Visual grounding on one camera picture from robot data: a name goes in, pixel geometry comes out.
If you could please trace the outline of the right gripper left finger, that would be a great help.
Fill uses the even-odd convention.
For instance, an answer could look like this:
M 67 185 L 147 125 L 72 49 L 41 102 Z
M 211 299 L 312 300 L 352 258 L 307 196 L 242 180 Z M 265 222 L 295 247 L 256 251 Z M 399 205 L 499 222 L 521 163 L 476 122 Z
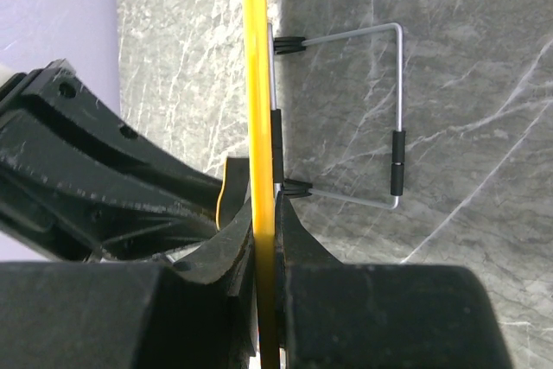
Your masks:
M 223 181 L 226 227 L 175 263 L 186 281 L 186 368 L 246 368 L 257 351 L 249 160 L 228 158 Z

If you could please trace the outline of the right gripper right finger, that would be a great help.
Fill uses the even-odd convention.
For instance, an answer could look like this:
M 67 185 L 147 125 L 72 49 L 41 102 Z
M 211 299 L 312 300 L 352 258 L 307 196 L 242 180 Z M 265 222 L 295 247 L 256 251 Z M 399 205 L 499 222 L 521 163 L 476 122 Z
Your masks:
M 281 356 L 290 368 L 286 321 L 286 277 L 291 264 L 338 265 L 341 261 L 326 249 L 302 224 L 290 199 L 280 191 L 275 205 L 275 311 Z

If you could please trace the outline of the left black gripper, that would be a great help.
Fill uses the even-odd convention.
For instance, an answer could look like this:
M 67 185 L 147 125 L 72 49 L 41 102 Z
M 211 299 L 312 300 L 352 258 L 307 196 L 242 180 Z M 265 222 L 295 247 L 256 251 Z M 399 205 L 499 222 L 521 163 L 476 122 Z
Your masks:
M 220 188 L 60 63 L 1 83 L 1 229 L 47 258 L 137 260 L 208 240 Z

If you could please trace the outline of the yellow-framed whiteboard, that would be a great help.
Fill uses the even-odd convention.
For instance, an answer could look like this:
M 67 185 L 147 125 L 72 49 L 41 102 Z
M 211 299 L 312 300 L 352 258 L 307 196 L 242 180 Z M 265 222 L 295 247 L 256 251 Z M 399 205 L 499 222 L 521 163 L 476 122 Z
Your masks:
M 260 363 L 278 368 L 267 0 L 243 0 L 243 14 Z

